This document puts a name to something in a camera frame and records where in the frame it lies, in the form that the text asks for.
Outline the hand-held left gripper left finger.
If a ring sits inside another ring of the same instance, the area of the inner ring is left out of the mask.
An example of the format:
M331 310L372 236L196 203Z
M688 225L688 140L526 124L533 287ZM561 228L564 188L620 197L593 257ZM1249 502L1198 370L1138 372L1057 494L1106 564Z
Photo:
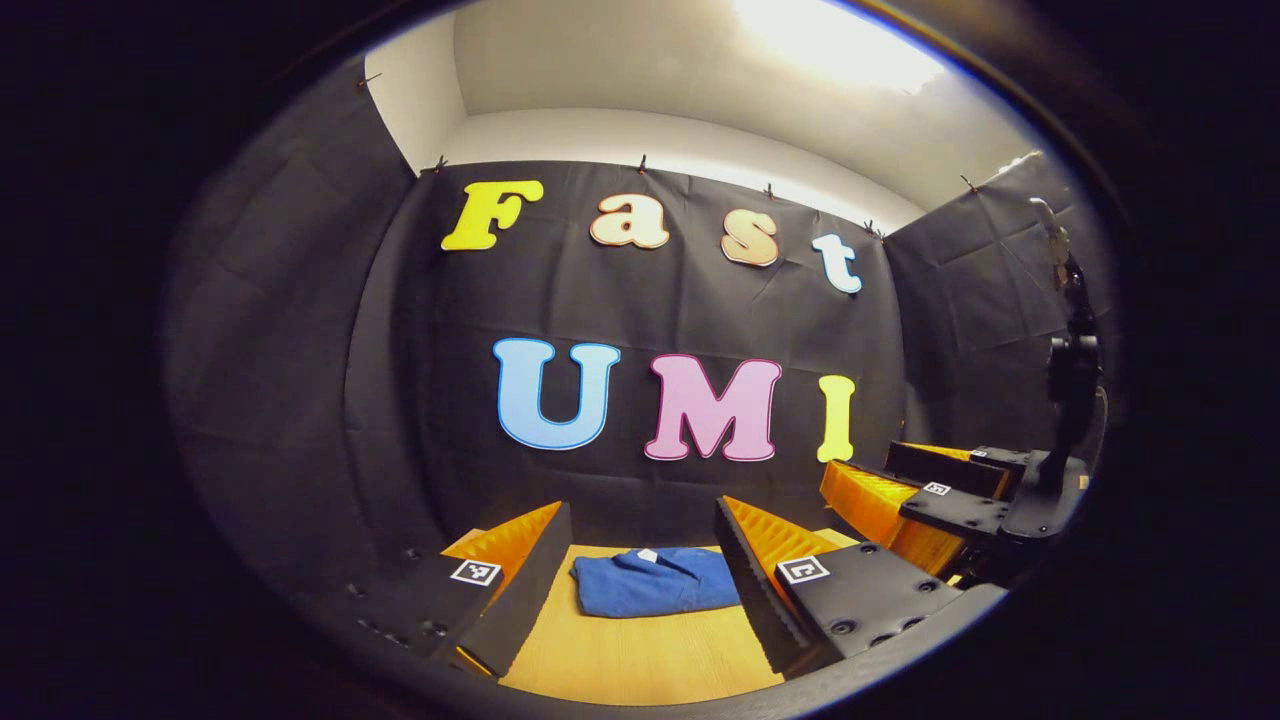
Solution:
M571 507L556 501L439 553L404 561L348 588L357 626L410 655L500 679L511 669L572 541Z

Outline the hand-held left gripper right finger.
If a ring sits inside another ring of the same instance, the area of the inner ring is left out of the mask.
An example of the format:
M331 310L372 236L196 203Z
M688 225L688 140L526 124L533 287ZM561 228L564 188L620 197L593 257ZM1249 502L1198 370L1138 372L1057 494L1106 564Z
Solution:
M879 544L841 546L727 495L716 501L716 537L765 659L786 679L886 644L963 594Z

